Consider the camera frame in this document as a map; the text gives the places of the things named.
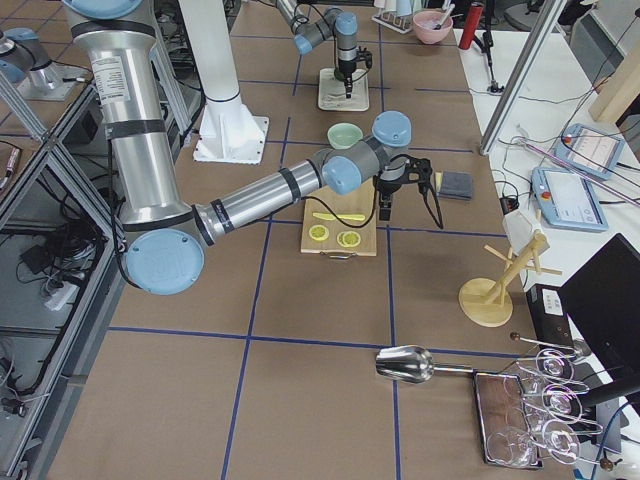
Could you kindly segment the third robot base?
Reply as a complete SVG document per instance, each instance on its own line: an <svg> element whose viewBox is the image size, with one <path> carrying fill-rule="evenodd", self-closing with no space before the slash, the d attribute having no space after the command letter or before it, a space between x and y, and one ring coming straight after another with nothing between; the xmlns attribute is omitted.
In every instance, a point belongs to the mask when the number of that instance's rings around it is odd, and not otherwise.
<svg viewBox="0 0 640 480"><path fill-rule="evenodd" d="M55 64L38 35L24 27L1 32L1 73L28 100L63 101L85 80L79 67Z"/></svg>

